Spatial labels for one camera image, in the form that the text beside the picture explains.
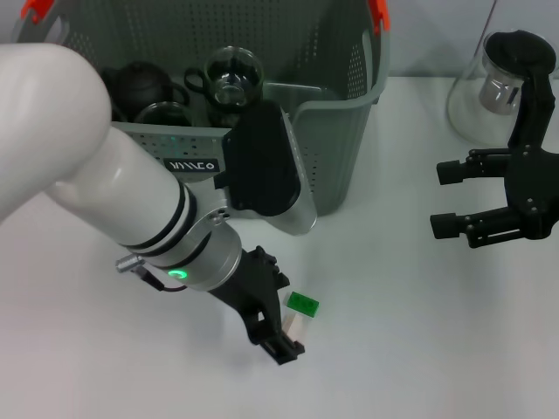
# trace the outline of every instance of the green indicator light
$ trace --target green indicator light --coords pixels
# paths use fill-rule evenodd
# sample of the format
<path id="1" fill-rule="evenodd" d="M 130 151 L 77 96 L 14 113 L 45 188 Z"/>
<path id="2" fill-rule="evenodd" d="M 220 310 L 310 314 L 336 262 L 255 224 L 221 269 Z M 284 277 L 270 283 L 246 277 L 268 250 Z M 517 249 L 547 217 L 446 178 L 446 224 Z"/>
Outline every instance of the green indicator light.
<path id="1" fill-rule="evenodd" d="M 185 271 L 169 271 L 167 273 L 173 278 L 185 279 L 188 277 L 188 274 Z"/>

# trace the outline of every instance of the white tabletop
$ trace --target white tabletop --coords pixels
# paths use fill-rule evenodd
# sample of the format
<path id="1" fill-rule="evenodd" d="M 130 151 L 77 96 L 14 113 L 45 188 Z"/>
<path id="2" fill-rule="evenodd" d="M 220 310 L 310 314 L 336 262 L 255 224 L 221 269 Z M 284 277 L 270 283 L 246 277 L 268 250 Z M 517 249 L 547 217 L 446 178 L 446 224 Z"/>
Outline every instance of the white tabletop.
<path id="1" fill-rule="evenodd" d="M 497 179 L 438 185 L 436 164 L 472 147 L 445 120 L 451 83 L 389 80 L 345 203 L 307 236 L 233 222 L 286 291 L 321 302 L 282 367 L 211 295 L 118 275 L 122 248 L 27 203 L 0 227 L 0 417 L 557 418 L 559 234 L 478 250 L 432 236 L 431 214 L 505 204 Z M 554 135 L 559 117 L 559 151 Z"/>

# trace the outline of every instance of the gray plastic basket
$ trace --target gray plastic basket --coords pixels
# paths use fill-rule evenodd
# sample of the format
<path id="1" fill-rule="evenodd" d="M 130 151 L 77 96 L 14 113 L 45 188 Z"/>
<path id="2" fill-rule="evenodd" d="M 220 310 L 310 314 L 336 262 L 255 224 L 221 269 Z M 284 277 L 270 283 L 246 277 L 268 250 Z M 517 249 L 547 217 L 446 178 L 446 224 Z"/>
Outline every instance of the gray plastic basket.
<path id="1" fill-rule="evenodd" d="M 375 34 L 369 0 L 54 0 L 40 17 L 17 22 L 14 42 L 50 39 L 99 71 L 134 60 L 153 62 L 175 81 L 226 45 L 263 62 L 265 97 L 290 114 L 319 214 L 348 191 L 371 105 L 384 89 L 389 33 Z M 191 94 L 194 106 L 203 100 Z M 226 129 L 115 122 L 158 161 L 217 158 Z M 208 173 L 175 175 L 184 182 Z"/>

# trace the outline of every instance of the black ring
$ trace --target black ring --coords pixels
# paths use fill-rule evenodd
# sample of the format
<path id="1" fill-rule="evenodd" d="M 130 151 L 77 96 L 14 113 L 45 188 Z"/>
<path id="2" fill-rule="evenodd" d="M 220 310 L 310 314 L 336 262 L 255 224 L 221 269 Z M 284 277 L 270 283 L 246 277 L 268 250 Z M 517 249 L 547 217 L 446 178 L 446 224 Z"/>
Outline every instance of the black ring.
<path id="1" fill-rule="evenodd" d="M 200 242 L 200 244 L 196 247 L 196 249 L 192 253 L 190 253 L 189 256 L 181 260 L 178 264 L 173 264 L 171 266 L 155 266 L 155 265 L 153 266 L 157 269 L 161 269 L 164 271 L 170 271 L 176 268 L 187 266 L 190 262 L 192 262 L 194 259 L 200 256 L 200 253 L 202 253 L 206 248 L 206 246 L 208 245 L 210 238 L 211 238 L 211 231 L 206 235 L 206 237 L 204 237 L 204 240 Z"/>
<path id="2" fill-rule="evenodd" d="M 181 227 L 181 229 L 173 236 L 173 238 L 171 238 L 163 246 L 155 249 L 154 251 L 148 251 L 147 253 L 136 252 L 138 255 L 142 256 L 143 258 L 152 258 L 154 256 L 162 255 L 166 251 L 170 251 L 173 247 L 175 247 L 178 244 L 178 242 L 183 240 L 183 237 L 186 236 L 186 233 L 188 233 L 189 230 L 192 228 L 192 225 L 194 224 L 194 220 L 196 218 L 196 214 L 198 212 L 197 201 L 196 201 L 196 197 L 194 196 L 194 194 L 192 194 L 192 192 L 190 192 L 190 189 L 188 189 L 188 187 L 186 187 L 186 186 L 185 186 L 185 188 L 186 188 L 187 192 L 189 193 L 189 205 L 190 206 L 189 206 L 189 213 L 187 214 L 186 218 L 184 219 L 184 223 L 183 223 L 183 226 Z"/>
<path id="3" fill-rule="evenodd" d="M 173 216 L 171 217 L 170 221 L 167 223 L 165 228 L 161 230 L 155 237 L 150 238 L 147 242 L 144 242 L 142 244 L 134 244 L 131 246 L 126 244 L 121 244 L 121 246 L 124 246 L 131 251 L 147 249 L 148 247 L 151 247 L 154 244 L 161 242 L 171 232 L 171 230 L 175 228 L 176 223 L 178 223 L 178 220 L 181 218 L 181 214 L 183 213 L 184 210 L 184 203 L 186 202 L 186 196 L 184 194 L 183 184 L 178 179 L 176 181 L 178 182 L 178 187 L 180 189 L 178 205 L 176 206 L 175 214 L 173 214 Z"/>

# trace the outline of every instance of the robotic arm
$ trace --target robotic arm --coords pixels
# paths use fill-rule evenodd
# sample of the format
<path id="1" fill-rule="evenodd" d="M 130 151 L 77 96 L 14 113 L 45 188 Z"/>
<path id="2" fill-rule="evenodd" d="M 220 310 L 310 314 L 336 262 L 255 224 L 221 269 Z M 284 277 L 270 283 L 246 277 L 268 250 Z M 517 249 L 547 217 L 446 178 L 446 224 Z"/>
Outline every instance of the robotic arm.
<path id="1" fill-rule="evenodd" d="M 465 163 L 437 165 L 441 185 L 477 177 L 503 177 L 507 207 L 479 214 L 431 216 L 435 238 L 466 234 L 472 248 L 518 238 L 548 237 L 559 220 L 559 155 L 542 149 L 555 109 L 549 75 L 556 68 L 553 48 L 528 32 L 503 34 L 495 51 L 498 66 L 520 75 L 521 103 L 508 148 L 474 149 Z"/>
<path id="2" fill-rule="evenodd" d="M 226 219 L 264 218 L 289 234 L 316 221 L 291 125 L 263 102 L 223 139 L 226 171 L 185 185 L 122 131 L 96 71 L 56 45 L 0 46 L 0 222 L 40 191 L 147 263 L 235 309 L 250 341 L 279 364 L 304 352 L 281 331 L 289 285 L 263 249 L 243 250 Z"/>

